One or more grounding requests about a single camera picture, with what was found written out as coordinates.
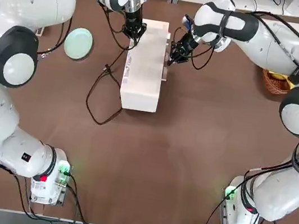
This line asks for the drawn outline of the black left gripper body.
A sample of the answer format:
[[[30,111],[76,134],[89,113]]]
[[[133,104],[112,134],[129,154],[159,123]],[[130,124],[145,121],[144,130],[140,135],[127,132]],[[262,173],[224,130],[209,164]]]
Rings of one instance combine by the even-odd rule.
[[[142,9],[134,12],[125,12],[125,28],[129,31],[139,32],[142,27]]]

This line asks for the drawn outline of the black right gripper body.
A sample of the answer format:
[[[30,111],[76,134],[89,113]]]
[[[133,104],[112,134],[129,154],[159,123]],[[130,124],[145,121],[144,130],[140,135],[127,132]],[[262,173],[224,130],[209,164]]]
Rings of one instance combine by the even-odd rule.
[[[176,50],[182,54],[190,54],[197,46],[198,43],[193,39],[192,34],[186,33],[177,42]]]

